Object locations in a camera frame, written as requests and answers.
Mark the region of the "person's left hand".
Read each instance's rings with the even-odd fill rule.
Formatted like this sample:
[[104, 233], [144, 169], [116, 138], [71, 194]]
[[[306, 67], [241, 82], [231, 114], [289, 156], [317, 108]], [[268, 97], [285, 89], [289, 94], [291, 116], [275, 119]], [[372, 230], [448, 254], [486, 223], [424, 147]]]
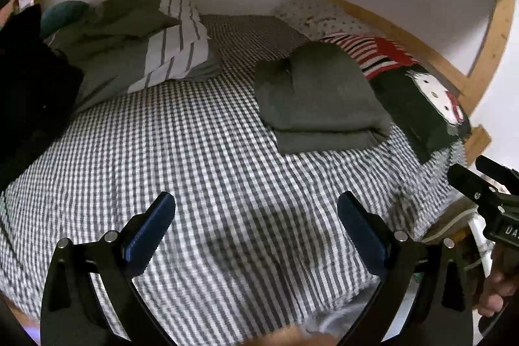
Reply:
[[9, 18], [18, 12], [18, 0], [10, 0], [0, 10], [0, 27], [4, 27]]

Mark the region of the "person's right hand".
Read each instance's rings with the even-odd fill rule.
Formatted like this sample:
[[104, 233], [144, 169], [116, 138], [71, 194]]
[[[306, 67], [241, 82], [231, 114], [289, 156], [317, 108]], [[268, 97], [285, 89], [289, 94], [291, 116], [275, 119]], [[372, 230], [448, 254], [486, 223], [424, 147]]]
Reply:
[[505, 298], [512, 297], [518, 289], [518, 252], [496, 243], [492, 260], [492, 269], [478, 303], [478, 313], [485, 317], [499, 313]]

